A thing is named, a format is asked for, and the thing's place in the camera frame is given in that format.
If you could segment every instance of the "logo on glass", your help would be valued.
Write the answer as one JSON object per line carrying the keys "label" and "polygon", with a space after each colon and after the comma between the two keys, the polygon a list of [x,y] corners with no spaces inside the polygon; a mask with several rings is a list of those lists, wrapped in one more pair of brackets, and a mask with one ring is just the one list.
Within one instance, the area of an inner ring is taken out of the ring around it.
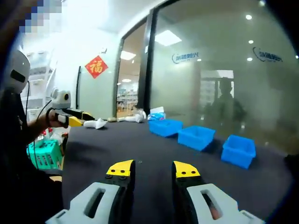
{"label": "logo on glass", "polygon": [[260,48],[254,47],[252,49],[253,53],[255,54],[255,56],[262,62],[268,61],[268,62],[283,62],[282,58],[275,55],[275,54],[271,54],[268,52],[263,52],[261,51]]}
{"label": "logo on glass", "polygon": [[187,62],[190,61],[192,58],[197,58],[197,57],[198,57],[198,52],[184,54],[184,55],[174,54],[172,55],[171,59],[173,63],[179,64],[180,62]]}

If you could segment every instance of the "glass wall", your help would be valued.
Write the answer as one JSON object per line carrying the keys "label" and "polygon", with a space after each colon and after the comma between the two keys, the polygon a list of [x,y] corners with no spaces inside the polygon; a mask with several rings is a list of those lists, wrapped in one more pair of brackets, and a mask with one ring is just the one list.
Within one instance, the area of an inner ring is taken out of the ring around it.
{"label": "glass wall", "polygon": [[180,0],[158,12],[150,107],[299,153],[298,62],[264,1]]}

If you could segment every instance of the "blue storage box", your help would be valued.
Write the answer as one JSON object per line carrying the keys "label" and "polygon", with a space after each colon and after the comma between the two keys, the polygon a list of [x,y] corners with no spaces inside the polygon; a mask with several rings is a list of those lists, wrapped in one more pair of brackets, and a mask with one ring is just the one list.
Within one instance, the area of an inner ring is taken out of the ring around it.
{"label": "blue storage box", "polygon": [[178,120],[152,120],[149,121],[149,130],[152,133],[168,137],[177,134],[183,128],[183,122]]}
{"label": "blue storage box", "polygon": [[178,132],[178,143],[202,151],[213,141],[215,132],[200,126],[184,128]]}
{"label": "blue storage box", "polygon": [[221,160],[248,169],[256,156],[256,147],[252,139],[231,135],[223,145]]}

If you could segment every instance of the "black table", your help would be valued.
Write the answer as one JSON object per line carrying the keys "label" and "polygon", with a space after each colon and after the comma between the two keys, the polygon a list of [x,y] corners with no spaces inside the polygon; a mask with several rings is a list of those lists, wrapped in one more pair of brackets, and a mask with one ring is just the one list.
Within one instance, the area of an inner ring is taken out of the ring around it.
{"label": "black table", "polygon": [[176,138],[149,132],[147,123],[108,123],[101,130],[71,128],[63,170],[65,208],[91,183],[101,180],[116,162],[136,160],[136,184],[132,224],[166,224],[173,221],[171,163],[194,165],[207,183],[233,197],[240,210],[266,219],[286,195],[292,176],[284,154],[262,147],[249,170],[220,160],[222,141],[207,152],[179,145]]}

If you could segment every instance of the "green crate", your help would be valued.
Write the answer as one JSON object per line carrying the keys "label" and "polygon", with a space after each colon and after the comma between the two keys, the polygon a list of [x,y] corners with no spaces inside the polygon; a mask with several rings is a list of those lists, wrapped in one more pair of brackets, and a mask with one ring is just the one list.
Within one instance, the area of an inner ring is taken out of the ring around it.
{"label": "green crate", "polygon": [[27,153],[28,152],[35,167],[36,161],[40,169],[60,169],[61,167],[62,155],[57,140],[44,140],[43,144],[36,147],[36,160],[34,157],[33,143],[28,146]]}

